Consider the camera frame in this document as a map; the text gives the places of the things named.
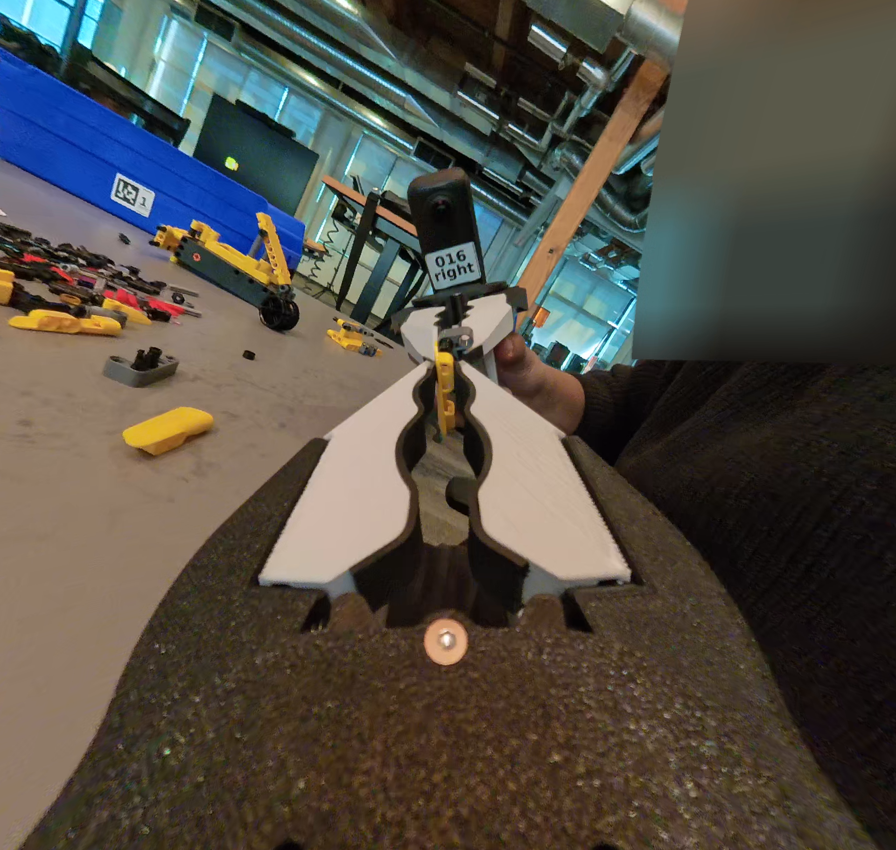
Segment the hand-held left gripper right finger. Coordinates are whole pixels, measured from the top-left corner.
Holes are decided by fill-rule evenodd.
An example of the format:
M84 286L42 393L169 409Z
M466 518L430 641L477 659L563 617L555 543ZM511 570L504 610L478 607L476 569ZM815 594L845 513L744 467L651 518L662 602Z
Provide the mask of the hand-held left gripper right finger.
M624 586L633 573L577 469L565 435L460 363L464 452L476 475L469 503L469 565L497 600L560 597Z

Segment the person's right hand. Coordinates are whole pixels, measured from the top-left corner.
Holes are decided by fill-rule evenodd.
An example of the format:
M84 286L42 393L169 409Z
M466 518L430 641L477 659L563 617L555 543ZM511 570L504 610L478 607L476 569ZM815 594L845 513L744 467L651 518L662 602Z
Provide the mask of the person's right hand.
M494 349L498 383L565 435L573 435L585 411L585 393L572 374L542 362L516 332Z

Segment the black monitor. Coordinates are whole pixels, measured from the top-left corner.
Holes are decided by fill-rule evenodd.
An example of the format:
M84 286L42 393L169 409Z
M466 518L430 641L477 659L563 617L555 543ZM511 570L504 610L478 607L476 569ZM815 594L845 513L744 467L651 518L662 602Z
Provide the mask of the black monitor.
M319 162L291 129L218 93L211 96L193 156L288 216L295 215Z

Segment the pile of toy building parts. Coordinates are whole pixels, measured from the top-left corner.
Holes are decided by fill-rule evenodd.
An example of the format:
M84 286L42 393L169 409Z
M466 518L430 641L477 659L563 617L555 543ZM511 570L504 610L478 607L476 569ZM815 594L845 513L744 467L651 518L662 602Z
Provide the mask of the pile of toy building parts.
M121 323L123 333L129 327L200 319L203 313L195 300L194 292L148 277L135 264L118 262L82 244L54 243L2 223L1 309L7 325L14 316L49 309L113 318Z

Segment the metal ventilation duct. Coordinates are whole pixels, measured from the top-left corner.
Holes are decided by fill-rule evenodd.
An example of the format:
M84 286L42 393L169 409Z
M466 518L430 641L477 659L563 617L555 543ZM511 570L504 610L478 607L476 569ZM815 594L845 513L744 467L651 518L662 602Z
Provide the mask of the metal ventilation duct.
M616 37L638 56L673 71L685 16L660 0L633 0Z

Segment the person's torso in dark sweater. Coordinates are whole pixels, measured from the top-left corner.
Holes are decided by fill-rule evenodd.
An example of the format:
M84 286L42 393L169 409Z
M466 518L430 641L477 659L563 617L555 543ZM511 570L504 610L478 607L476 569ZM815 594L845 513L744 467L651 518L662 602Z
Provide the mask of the person's torso in dark sweater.
M711 565L826 773L894 848L894 366L828 365L776 472L616 469Z

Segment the blue plastic bin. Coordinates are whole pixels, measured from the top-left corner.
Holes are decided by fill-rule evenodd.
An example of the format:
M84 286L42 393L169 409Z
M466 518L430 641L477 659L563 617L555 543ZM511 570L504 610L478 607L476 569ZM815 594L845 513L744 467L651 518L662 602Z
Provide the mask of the blue plastic bin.
M247 252L267 213L287 265L305 225L263 196L133 125L58 79L2 51L2 159L130 225L154 233L201 221Z

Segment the large yellow curved panel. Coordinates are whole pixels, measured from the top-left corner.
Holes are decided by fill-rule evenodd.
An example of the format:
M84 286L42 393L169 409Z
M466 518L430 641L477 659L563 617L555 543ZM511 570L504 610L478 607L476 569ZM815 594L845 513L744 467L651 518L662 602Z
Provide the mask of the large yellow curved panel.
M117 337L123 330L121 323L113 318L95 314L81 317L49 309L33 309L14 316L8 325L22 330L101 337Z

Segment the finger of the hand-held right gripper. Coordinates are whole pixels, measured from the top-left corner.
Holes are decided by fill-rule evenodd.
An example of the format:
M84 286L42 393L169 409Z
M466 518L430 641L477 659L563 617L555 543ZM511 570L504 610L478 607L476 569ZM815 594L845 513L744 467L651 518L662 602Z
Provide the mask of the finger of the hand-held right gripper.
M434 359L444 306L408 307L399 312L399 338L413 363Z
M514 330L517 311L507 295L480 296L467 303L462 332L471 340L462 357L486 356Z

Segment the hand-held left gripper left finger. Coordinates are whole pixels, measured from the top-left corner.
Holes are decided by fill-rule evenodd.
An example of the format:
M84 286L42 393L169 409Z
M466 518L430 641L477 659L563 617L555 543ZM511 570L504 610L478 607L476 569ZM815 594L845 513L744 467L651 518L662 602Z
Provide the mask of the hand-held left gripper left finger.
M434 368L422 363L323 438L261 586L389 597L409 585L423 546L411 471L426 450L433 391Z

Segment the yellow black toy vehicle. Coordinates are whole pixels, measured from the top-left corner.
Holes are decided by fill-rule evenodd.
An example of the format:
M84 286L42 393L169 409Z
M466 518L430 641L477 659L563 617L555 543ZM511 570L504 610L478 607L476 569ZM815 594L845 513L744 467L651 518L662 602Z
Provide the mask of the yellow black toy vehicle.
M159 225L150 245L171 260L257 310L275 305L296 308L295 290L278 231L271 216L255 215L257 231L249 253L224 243L219 232L197 219L186 229Z

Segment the dark grey beam with pins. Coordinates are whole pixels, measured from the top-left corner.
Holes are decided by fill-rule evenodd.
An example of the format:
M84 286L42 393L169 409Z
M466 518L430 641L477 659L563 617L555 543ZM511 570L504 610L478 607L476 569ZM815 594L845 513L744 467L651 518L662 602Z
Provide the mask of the dark grey beam with pins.
M179 360L165 354L160 348L139 349L132 361L112 355L104 364L103 375L133 389L160 383L172 377L179 366Z

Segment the wooden support beam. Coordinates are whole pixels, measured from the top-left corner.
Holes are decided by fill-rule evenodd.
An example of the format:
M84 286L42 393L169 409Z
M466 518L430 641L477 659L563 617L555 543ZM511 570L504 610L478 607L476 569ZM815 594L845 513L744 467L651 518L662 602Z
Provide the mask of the wooden support beam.
M667 75L664 66L646 60L622 94L604 131L521 275L518 285L525 289L529 302L526 317L534 317L542 289L606 183L624 147L633 138Z

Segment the small yellow black assembly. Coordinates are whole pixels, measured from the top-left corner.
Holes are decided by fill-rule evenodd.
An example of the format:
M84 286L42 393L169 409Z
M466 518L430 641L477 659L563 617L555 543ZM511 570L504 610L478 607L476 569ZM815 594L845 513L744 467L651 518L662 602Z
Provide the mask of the small yellow black assembly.
M328 329L327 335L344 350L368 357L382 355L374 331L341 317L334 317L333 321L335 329Z

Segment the yellow curved wedge piece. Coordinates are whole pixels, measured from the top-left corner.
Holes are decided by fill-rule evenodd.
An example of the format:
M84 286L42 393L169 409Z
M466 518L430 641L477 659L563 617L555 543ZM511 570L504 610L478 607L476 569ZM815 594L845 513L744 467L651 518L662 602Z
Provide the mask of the yellow curved wedge piece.
M159 456L213 427L211 414L198 408L178 407L127 428L122 432L122 439L132 449Z

